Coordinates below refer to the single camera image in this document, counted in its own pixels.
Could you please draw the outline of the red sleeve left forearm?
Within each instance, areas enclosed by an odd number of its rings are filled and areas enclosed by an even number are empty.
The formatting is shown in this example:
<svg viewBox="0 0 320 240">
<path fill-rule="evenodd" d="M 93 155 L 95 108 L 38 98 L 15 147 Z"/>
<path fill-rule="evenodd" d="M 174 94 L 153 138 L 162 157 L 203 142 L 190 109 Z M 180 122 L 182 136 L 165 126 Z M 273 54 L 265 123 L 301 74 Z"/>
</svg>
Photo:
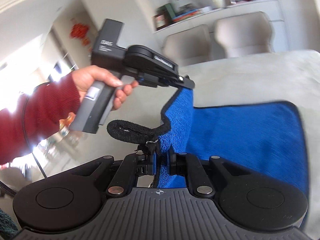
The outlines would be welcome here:
<svg viewBox="0 0 320 240">
<path fill-rule="evenodd" d="M 1 110 L 1 164 L 29 153 L 24 133 L 37 145 L 58 132 L 60 120 L 79 107 L 80 95 L 68 74 L 59 82 L 40 85 L 30 97 L 22 95 L 13 113 Z"/>
</svg>

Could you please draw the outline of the person's left hand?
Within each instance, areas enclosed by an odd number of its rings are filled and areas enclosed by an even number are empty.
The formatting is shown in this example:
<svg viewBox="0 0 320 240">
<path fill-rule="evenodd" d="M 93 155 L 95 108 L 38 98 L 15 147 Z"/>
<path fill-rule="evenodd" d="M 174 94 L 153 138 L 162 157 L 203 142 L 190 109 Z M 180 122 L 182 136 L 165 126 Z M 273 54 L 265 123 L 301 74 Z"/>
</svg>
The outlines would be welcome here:
<svg viewBox="0 0 320 240">
<path fill-rule="evenodd" d="M 104 84 L 114 88 L 120 87 L 120 89 L 117 90 L 114 98 L 113 110 L 118 110 L 126 101 L 126 98 L 132 93 L 132 90 L 139 85 L 136 80 L 133 80 L 128 85 L 123 85 L 123 83 L 111 72 L 95 65 L 73 71 L 72 79 L 79 92 L 80 102 L 82 102 L 87 91 L 95 81 L 101 81 Z"/>
</svg>

